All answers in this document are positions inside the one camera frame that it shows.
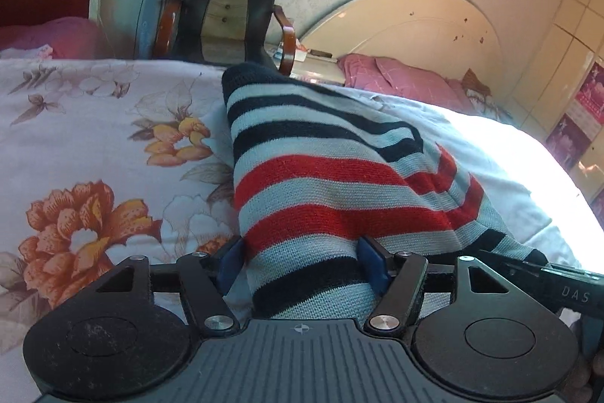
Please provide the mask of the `person's right hand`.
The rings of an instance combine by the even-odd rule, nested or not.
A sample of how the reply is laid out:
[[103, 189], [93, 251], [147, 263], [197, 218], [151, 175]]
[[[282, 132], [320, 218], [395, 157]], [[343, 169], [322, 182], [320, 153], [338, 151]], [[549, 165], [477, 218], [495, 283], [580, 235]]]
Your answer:
[[592, 377], [603, 377], [603, 351], [600, 350], [590, 360], [583, 355], [578, 355], [569, 376], [561, 384], [560, 392], [569, 402], [588, 403], [593, 397], [593, 388], [590, 384]]

